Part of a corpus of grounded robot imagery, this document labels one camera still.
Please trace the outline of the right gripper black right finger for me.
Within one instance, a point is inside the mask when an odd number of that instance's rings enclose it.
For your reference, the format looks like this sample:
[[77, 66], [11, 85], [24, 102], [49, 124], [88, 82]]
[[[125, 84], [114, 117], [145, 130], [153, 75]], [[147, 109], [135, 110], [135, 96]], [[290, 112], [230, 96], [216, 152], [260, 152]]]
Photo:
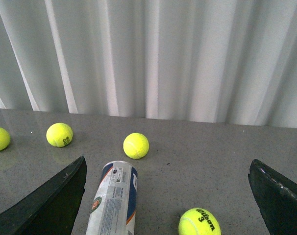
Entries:
[[248, 180], [271, 235], [297, 235], [297, 184], [258, 159]]

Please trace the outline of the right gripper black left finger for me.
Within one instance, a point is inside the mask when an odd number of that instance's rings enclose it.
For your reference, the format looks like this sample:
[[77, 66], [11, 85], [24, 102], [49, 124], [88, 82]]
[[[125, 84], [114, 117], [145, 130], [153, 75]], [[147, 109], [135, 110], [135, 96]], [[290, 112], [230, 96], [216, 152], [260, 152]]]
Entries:
[[0, 235], [70, 235], [83, 194], [83, 156], [0, 214]]

